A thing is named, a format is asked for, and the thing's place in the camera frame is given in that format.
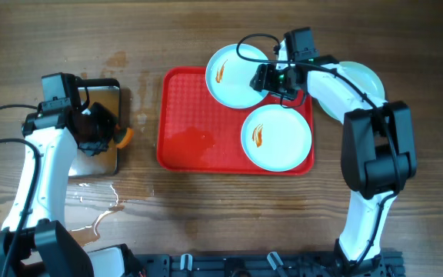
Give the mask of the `white plate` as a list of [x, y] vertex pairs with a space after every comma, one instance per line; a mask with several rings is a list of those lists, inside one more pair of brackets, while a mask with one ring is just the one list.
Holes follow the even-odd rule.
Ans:
[[[385, 99], [385, 88], [380, 78], [367, 66], [357, 62], [339, 62], [323, 65], [349, 80], [361, 93], [378, 108]], [[322, 108], [340, 123], [344, 122], [345, 113], [356, 109], [369, 110], [372, 106], [366, 102], [347, 82], [331, 73], [311, 71], [308, 74], [308, 92], [316, 98]]]
[[250, 86], [260, 63], [246, 61], [236, 52], [236, 44], [219, 49], [209, 60], [205, 83], [213, 98], [229, 108], [250, 108], [260, 103], [267, 91]]
[[292, 108], [263, 105], [241, 126], [241, 146], [248, 159], [270, 172], [295, 169], [310, 155], [312, 133], [308, 121]]

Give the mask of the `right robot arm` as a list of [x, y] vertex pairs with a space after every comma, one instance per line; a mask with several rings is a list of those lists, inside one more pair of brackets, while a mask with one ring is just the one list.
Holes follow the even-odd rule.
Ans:
[[418, 167], [411, 110], [367, 92], [336, 58], [321, 56], [309, 27], [286, 32], [274, 53], [275, 60], [257, 61], [250, 86], [282, 101], [303, 92], [323, 102], [343, 126], [341, 173], [351, 198], [335, 241], [333, 274], [373, 272], [381, 264], [388, 211]]

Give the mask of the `orange green sponge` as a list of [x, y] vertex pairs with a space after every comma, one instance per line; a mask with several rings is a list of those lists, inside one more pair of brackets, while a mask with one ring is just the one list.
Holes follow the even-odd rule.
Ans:
[[121, 128], [115, 126], [113, 141], [117, 149], [123, 149], [133, 138], [134, 130], [131, 128]]

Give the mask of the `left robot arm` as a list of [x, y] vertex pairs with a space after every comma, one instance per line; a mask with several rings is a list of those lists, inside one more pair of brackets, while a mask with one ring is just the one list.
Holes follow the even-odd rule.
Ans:
[[113, 78], [68, 73], [42, 77], [44, 100], [22, 125], [25, 160], [12, 208], [0, 231], [0, 276], [131, 276], [123, 245], [86, 252], [64, 226], [68, 174], [78, 152], [124, 148], [133, 131], [104, 105], [82, 100], [90, 88], [119, 88]]

